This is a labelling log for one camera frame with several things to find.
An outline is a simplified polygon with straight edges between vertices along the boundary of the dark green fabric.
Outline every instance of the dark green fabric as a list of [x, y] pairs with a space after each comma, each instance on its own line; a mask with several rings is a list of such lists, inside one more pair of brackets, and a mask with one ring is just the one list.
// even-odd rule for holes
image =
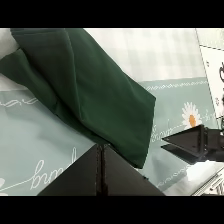
[[52, 113], [97, 143], [111, 143], [142, 168], [155, 97], [129, 78], [84, 30], [11, 28], [20, 49], [0, 72], [26, 86]]

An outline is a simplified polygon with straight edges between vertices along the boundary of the orange flower center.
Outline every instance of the orange flower center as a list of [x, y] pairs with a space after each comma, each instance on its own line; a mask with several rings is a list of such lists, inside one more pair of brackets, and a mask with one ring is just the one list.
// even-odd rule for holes
[[196, 126], [196, 120], [193, 115], [190, 115], [189, 122], [192, 128]]

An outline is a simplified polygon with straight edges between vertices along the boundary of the green cloth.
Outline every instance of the green cloth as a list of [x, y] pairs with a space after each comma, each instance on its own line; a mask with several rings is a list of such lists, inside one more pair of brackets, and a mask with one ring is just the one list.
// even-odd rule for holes
[[155, 97], [129, 78], [84, 30], [11, 28], [20, 45], [0, 72], [26, 86], [66, 124], [97, 143], [111, 143], [142, 168]]

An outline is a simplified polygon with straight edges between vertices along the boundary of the white flower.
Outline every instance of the white flower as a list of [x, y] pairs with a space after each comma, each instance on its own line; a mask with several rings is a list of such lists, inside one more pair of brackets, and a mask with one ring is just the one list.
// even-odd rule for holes
[[187, 102], [184, 104], [184, 108], [182, 108], [182, 110], [184, 112], [182, 114], [182, 117], [184, 118], [182, 124], [185, 125], [184, 130], [202, 124], [200, 114], [198, 113], [198, 109], [196, 109], [195, 105]]
[[[2, 178], [0, 178], [0, 188], [3, 186], [4, 183], [5, 183], [5, 180], [2, 179]], [[1, 193], [1, 192], [0, 192], [0, 196], [8, 196], [8, 195], [5, 194], [5, 193]]]

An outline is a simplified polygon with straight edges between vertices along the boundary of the black object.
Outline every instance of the black object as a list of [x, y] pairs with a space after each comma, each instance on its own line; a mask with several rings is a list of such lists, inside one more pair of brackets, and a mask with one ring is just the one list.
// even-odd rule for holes
[[204, 125], [163, 138], [170, 143], [161, 146], [187, 163], [212, 160], [224, 162], [224, 136], [219, 129], [209, 129]]
[[164, 196], [109, 145], [94, 145], [38, 196]]

